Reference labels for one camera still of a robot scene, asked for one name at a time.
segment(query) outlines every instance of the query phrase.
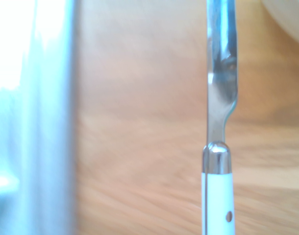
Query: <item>blurry glass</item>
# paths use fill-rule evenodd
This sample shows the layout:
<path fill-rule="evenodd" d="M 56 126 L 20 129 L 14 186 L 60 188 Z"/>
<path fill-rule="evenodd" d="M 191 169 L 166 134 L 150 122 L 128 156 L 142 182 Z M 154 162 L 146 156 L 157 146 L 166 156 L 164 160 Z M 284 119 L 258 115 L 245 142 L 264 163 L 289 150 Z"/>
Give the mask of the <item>blurry glass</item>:
<path fill-rule="evenodd" d="M 0 235 L 74 232 L 73 0 L 0 0 Z"/>

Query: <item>knife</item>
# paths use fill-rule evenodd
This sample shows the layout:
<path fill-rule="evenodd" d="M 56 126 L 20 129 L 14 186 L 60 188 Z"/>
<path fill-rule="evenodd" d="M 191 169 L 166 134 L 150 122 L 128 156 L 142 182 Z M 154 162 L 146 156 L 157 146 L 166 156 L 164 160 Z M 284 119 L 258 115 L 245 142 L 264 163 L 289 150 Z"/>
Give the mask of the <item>knife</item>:
<path fill-rule="evenodd" d="M 202 234 L 234 235 L 231 154 L 224 128 L 238 97 L 235 0 L 207 0 L 207 144 L 202 161 Z"/>

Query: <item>wooden table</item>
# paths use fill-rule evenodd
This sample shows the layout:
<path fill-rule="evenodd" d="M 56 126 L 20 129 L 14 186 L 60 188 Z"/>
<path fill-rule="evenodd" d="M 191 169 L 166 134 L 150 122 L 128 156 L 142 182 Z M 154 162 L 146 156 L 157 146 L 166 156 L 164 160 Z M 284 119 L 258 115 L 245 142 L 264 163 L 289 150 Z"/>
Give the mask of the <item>wooden table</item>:
<path fill-rule="evenodd" d="M 205 0 L 82 0 L 80 235 L 200 235 Z M 237 0 L 239 101 L 226 127 L 237 235 L 299 235 L 299 45 Z"/>

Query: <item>white object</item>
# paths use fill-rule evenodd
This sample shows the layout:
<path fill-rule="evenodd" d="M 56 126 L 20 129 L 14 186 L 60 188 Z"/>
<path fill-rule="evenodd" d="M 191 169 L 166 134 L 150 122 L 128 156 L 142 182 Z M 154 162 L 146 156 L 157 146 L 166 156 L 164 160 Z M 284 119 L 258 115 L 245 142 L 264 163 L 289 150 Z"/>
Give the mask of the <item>white object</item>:
<path fill-rule="evenodd" d="M 270 15 L 299 42 L 299 0 L 263 0 Z"/>
<path fill-rule="evenodd" d="M 207 174 L 207 181 L 207 235 L 234 235 L 232 173 Z M 205 214 L 206 187 L 204 185 L 205 173 L 202 173 L 202 214 Z M 206 234 L 204 217 L 202 218 L 202 234 Z"/>

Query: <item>white knife handle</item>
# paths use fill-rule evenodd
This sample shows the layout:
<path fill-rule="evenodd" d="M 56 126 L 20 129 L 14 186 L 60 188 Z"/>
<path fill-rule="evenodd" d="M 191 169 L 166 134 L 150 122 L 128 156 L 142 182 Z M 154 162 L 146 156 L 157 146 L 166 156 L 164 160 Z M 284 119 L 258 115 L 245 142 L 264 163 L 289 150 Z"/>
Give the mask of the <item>white knife handle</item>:
<path fill-rule="evenodd" d="M 223 142 L 203 152 L 202 235 L 235 235 L 231 156 Z"/>
<path fill-rule="evenodd" d="M 205 173 L 202 173 L 202 234 L 235 234 L 232 173 L 207 174 L 207 234 L 204 215 Z"/>

